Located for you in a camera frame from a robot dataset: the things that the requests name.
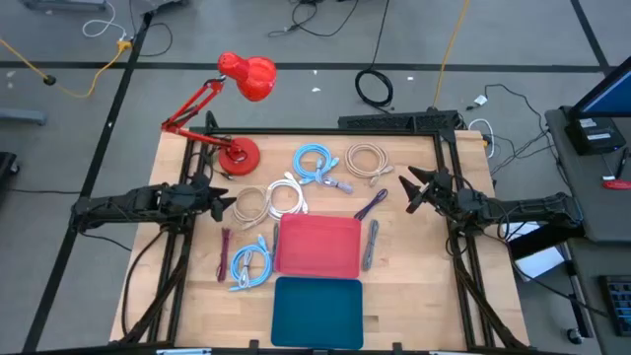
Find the black floor object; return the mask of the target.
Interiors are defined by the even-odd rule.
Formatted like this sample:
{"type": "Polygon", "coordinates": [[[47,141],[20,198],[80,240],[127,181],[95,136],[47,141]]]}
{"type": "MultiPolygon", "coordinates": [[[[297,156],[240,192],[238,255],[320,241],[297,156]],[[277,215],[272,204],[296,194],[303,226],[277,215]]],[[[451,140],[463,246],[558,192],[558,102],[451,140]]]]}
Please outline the black floor object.
{"type": "Polygon", "coordinates": [[[10,177],[19,171],[17,155],[11,152],[0,152],[0,191],[7,189],[10,177]]]}

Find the black aluminium table frame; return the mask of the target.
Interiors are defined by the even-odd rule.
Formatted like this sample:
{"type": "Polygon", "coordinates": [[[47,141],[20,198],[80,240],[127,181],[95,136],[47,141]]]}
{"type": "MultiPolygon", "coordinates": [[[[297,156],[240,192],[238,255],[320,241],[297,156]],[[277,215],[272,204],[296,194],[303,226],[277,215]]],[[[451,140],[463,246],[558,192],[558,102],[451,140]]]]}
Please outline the black aluminium table frame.
{"type": "MultiPolygon", "coordinates": [[[[409,177],[411,167],[429,170],[445,165],[460,169],[476,189],[492,194],[478,132],[459,130],[453,141],[441,144],[429,135],[393,130],[247,128],[244,136],[259,145],[263,162],[251,175],[230,182],[231,193],[288,171],[294,151],[305,143],[322,143],[337,156],[356,142],[371,140],[388,151],[395,169],[382,178],[388,195],[372,211],[381,224],[373,265],[359,275],[367,350],[389,350],[394,344],[406,351],[505,350],[499,334],[457,281],[445,249],[446,219],[428,205],[407,213],[400,183],[409,177]]],[[[274,282],[240,292],[229,282],[218,282],[220,248],[221,225],[207,215],[195,220],[189,234],[177,237],[161,234],[154,224],[138,228],[130,259],[131,286],[118,309],[130,322],[149,308],[177,258],[182,253],[188,256],[182,282],[168,295],[144,333],[144,342],[212,349],[245,348],[252,341],[260,349],[270,346],[274,282]]]]}

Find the computer monitor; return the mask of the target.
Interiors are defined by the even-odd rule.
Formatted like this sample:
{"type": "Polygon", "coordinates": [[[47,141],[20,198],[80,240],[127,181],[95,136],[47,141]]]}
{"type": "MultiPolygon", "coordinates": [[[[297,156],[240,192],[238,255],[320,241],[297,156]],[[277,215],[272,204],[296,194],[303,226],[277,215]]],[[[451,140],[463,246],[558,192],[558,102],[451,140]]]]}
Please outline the computer monitor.
{"type": "Polygon", "coordinates": [[[631,56],[572,106],[570,116],[631,117],[631,56]]]}

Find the red plastic tray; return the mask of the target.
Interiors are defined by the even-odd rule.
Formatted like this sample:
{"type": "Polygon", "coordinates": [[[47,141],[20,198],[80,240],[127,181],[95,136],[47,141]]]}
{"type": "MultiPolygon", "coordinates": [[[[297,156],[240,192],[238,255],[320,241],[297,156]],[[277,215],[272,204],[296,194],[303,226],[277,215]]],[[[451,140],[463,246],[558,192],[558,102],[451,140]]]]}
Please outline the red plastic tray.
{"type": "Polygon", "coordinates": [[[348,217],[286,214],[279,224],[275,270],[281,274],[358,278],[361,223],[348,217]]]}

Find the black perforated bar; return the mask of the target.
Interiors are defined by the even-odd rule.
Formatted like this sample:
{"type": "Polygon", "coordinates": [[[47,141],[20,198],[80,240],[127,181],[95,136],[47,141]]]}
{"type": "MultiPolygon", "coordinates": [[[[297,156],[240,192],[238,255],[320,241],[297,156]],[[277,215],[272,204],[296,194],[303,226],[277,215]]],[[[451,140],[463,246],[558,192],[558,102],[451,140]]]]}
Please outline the black perforated bar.
{"type": "Polygon", "coordinates": [[[338,118],[338,127],[360,130],[441,130],[460,126],[456,110],[427,110],[418,112],[346,115],[338,118]]]}

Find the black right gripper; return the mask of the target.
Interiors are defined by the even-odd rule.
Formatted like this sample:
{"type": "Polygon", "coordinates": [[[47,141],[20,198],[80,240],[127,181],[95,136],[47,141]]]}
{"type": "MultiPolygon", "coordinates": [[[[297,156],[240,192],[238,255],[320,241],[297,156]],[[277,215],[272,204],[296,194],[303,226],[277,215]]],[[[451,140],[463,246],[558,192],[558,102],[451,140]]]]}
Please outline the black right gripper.
{"type": "Polygon", "coordinates": [[[408,170],[423,184],[426,184],[424,191],[422,191],[420,185],[414,184],[404,176],[399,176],[398,179],[409,200],[419,199],[424,193],[425,202],[430,203],[436,209],[456,209],[456,194],[453,190],[452,175],[447,168],[427,171],[409,166],[408,170]]]}

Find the gray furniture base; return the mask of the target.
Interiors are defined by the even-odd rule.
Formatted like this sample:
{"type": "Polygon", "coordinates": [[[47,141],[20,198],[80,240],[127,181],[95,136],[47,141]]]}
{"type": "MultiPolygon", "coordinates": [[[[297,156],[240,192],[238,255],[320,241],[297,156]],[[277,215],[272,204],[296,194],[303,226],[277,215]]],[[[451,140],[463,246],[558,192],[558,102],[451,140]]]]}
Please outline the gray furniture base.
{"type": "Polygon", "coordinates": [[[94,10],[104,11],[107,7],[106,0],[19,0],[25,7],[31,10],[94,10]]]}

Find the black mini computer box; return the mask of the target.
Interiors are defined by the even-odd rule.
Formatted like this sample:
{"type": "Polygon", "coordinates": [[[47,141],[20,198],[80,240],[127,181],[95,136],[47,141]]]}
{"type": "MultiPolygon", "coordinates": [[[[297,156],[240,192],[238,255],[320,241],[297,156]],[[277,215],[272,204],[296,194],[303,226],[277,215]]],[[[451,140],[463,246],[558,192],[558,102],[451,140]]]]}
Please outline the black mini computer box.
{"type": "Polygon", "coordinates": [[[581,118],[571,121],[565,132],[580,156],[614,152],[626,145],[626,140],[610,117],[581,118]]]}

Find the white paper sheet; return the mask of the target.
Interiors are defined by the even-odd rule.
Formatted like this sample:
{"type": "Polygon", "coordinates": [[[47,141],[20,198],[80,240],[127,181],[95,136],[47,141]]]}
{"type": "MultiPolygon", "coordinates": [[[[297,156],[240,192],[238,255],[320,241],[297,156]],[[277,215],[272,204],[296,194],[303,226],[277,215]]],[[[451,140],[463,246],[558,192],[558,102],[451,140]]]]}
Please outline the white paper sheet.
{"type": "MultiPolygon", "coordinates": [[[[520,222],[511,223],[508,227],[503,225],[502,232],[506,240],[512,242],[540,228],[541,226],[534,222],[520,222]]],[[[529,282],[530,277],[536,278],[564,262],[561,252],[556,247],[550,247],[521,258],[517,258],[513,252],[511,255],[512,261],[519,269],[517,274],[524,282],[529,282]]]]}

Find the black keyboard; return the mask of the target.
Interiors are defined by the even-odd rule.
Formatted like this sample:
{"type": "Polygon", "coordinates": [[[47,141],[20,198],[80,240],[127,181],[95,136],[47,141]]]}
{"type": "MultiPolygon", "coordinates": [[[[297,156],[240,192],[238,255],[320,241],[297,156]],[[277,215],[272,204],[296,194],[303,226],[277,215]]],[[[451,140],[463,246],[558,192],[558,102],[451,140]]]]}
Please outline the black keyboard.
{"type": "Polygon", "coordinates": [[[602,275],[598,283],[616,335],[631,337],[631,275],[602,275]]]}

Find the teal plastic tray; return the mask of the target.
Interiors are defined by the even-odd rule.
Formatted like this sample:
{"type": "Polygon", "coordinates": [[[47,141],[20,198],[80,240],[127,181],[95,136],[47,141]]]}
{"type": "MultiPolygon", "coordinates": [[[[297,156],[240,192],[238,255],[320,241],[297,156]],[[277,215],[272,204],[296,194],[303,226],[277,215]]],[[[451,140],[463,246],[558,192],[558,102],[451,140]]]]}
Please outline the teal plastic tray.
{"type": "Polygon", "coordinates": [[[356,279],[278,278],[271,343],[282,347],[362,348],[362,283],[356,279]]]}

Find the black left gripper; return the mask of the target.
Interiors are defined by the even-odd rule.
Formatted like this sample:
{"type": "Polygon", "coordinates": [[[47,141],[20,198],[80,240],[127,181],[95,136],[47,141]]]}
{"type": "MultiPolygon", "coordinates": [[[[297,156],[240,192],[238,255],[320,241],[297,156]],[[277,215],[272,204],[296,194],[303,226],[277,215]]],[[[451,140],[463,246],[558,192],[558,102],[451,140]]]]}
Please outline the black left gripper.
{"type": "Polygon", "coordinates": [[[188,183],[163,185],[159,194],[158,206],[167,216],[182,216],[187,213],[225,210],[236,202],[235,197],[216,197],[229,192],[223,187],[210,186],[211,178],[205,174],[195,174],[188,183]]]}

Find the gray floor bar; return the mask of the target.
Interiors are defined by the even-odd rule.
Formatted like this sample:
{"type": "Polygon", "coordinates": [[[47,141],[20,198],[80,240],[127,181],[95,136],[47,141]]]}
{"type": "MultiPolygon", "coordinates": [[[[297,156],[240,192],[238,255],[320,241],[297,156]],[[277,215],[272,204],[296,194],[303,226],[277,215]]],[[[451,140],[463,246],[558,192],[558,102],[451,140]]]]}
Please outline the gray floor bar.
{"type": "Polygon", "coordinates": [[[44,126],[47,122],[47,116],[38,110],[0,107],[0,120],[20,121],[44,126]]]}

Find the red desk lamp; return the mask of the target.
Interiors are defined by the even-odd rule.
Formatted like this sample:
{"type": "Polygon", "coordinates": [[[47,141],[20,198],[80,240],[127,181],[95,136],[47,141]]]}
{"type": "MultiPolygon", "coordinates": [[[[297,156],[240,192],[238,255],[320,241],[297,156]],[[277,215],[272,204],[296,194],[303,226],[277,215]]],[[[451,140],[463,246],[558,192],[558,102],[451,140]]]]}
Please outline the red desk lamp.
{"type": "Polygon", "coordinates": [[[233,52],[224,52],[218,58],[217,68],[220,75],[206,80],[161,124],[161,130],[220,147],[218,162],[221,168],[229,175],[245,176],[252,173],[260,162],[259,148],[251,139],[219,138],[193,132],[184,126],[223,91],[227,78],[235,81],[240,93],[248,101],[260,102],[266,99],[275,87],[276,66],[266,57],[243,58],[233,52]]]}

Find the black desk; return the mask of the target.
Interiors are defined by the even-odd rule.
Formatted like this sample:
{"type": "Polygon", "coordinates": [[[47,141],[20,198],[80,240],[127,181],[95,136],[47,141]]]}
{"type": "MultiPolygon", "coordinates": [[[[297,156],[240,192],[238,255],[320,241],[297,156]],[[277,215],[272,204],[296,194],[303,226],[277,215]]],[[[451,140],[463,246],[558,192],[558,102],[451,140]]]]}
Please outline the black desk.
{"type": "Polygon", "coordinates": [[[553,164],[534,160],[518,164],[514,173],[501,177],[498,193],[516,199],[543,197],[559,190],[572,193],[583,211],[586,235],[569,240],[569,252],[587,303],[605,311],[599,278],[631,276],[631,190],[602,186],[605,159],[576,153],[565,132],[563,110],[551,109],[544,117],[569,184],[563,184],[553,164]]]}

